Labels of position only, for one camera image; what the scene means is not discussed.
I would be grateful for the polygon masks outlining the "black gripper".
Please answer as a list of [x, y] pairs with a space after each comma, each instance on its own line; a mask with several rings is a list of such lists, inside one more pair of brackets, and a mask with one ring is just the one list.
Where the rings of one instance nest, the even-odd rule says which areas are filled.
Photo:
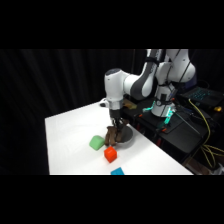
[[109, 115], [112, 121], [112, 124], [116, 127], [119, 128], [121, 125], [121, 119], [122, 119], [122, 110], [121, 109], [110, 109], [109, 110]]

